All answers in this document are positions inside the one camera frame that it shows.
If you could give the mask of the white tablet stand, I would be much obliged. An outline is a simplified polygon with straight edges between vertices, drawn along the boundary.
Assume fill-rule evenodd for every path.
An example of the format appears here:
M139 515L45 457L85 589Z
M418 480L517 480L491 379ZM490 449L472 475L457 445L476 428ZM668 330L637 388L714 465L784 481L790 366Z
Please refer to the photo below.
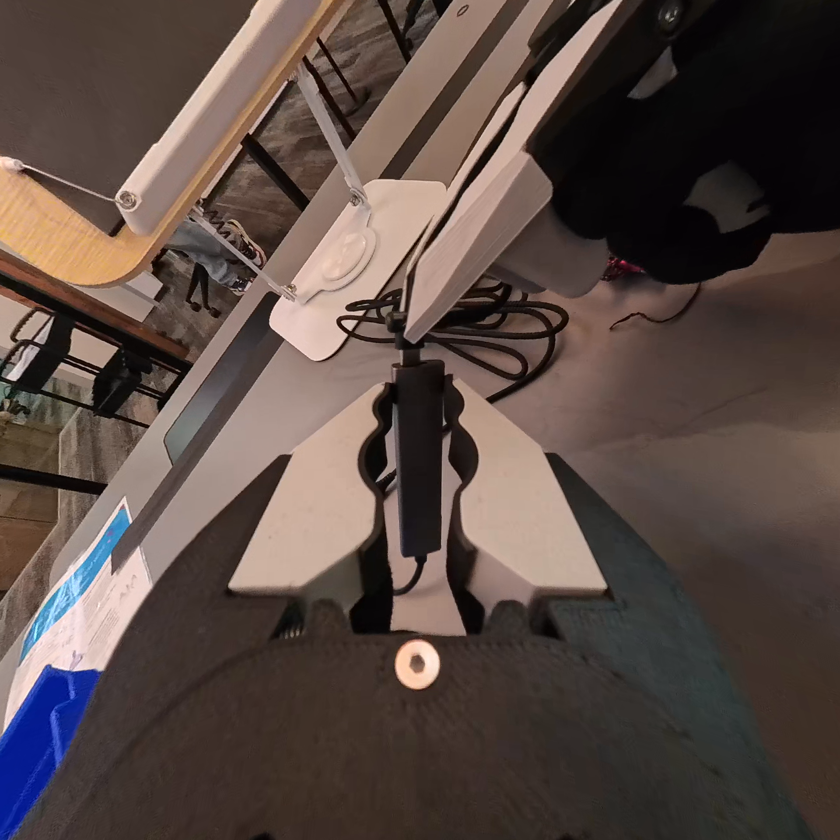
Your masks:
M408 256L437 210L440 182L362 183L343 147L318 86L299 54L308 51L320 2L257 2L171 125L137 164L113 199L135 235L162 228L176 202L191 209L200 165L229 152L245 135L249 114L264 108L278 82L294 75L339 165L348 203L288 280L256 273L280 294L270 327L311 361L334 356L347 334L339 318L354 301L372 299Z

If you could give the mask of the person's right hand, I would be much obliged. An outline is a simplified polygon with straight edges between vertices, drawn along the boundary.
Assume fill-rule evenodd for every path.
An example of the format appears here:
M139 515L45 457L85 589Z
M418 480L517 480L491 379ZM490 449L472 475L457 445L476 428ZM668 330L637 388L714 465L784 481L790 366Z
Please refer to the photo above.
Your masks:
M713 2L662 46L675 75L615 86L532 156L575 235L669 285L838 230L838 2Z

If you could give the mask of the white blue printed leaflet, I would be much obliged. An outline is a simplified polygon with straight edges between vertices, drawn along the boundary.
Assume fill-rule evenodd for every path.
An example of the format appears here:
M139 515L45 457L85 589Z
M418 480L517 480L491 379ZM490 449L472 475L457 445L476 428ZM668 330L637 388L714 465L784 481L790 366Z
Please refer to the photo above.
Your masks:
M14 658L4 728L47 666L66 671L105 669L153 585L141 548L119 567L112 562L112 552L132 521L123 498L28 623Z

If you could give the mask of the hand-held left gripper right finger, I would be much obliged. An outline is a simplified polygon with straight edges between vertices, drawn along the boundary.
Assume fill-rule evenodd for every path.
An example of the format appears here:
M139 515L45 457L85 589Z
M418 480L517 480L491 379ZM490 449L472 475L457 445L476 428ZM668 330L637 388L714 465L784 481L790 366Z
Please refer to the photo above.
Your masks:
M446 422L458 477L446 569L460 614L607 593L549 454L464 382L446 385Z

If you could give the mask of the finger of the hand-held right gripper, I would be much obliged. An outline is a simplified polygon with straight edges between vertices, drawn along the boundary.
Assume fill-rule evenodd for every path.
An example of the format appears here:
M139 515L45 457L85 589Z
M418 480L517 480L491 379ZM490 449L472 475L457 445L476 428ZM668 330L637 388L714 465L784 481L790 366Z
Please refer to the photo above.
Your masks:
M560 16L573 3L563 10L554 4L549 10L559 12ZM502 99L524 80L531 65L532 55L499 96L474 143ZM485 274L492 276L493 245L498 245L505 233L512 231L511 226L501 221L506 213L506 198L516 199L532 190L527 185L517 188L515 161L494 164L492 157L458 199L446 224L433 236L415 268L408 264L403 289L403 337L407 342L419 344L479 278Z
M509 130L515 119L521 100L528 92L529 86L525 81L520 82L507 94L490 116L485 128L466 158L458 168L452 182L449 184L444 201L433 219L429 222L423 235L410 257L410 267L415 268L425 249L431 244L433 236L446 224L446 219L454 211L458 199L462 196L496 152L504 134Z

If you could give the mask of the blue plastic bin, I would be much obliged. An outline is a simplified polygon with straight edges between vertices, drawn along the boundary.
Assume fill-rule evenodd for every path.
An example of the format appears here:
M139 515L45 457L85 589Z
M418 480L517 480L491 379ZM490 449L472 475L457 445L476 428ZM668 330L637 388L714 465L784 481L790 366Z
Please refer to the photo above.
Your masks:
M65 758L102 672L46 666L1 739L1 838L15 835Z

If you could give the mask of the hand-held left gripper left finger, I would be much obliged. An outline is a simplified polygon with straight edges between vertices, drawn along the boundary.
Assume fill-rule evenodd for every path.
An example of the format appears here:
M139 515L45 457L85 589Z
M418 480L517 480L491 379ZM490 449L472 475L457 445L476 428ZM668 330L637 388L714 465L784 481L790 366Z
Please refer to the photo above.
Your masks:
M321 599L351 612L389 587L384 499L389 384L376 384L288 456L228 582L238 595Z

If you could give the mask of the grey usb hub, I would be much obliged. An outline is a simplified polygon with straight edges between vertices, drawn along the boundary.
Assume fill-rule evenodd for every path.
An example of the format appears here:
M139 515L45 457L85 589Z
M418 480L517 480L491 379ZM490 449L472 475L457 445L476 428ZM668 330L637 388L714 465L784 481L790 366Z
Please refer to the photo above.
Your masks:
M401 553L418 559L442 544L445 363L404 351L392 385Z

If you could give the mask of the dark loose thread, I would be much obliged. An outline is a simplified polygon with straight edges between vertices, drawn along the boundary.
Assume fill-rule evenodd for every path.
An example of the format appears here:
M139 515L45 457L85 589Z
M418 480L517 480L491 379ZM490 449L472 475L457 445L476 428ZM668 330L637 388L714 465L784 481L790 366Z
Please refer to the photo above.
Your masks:
M689 297L686 299L684 304L678 310L673 311L666 317L655 317L652 316L644 311L634 311L630 312L618 320L615 320L608 328L609 332L613 332L618 328L621 328L623 325L632 322L632 321L640 321L646 322L648 324L654 324L656 326L665 325L672 322L677 322L687 315L687 313L694 307L698 298L700 297L702 288L704 286L703 282L699 282L695 285L692 292L690 293Z

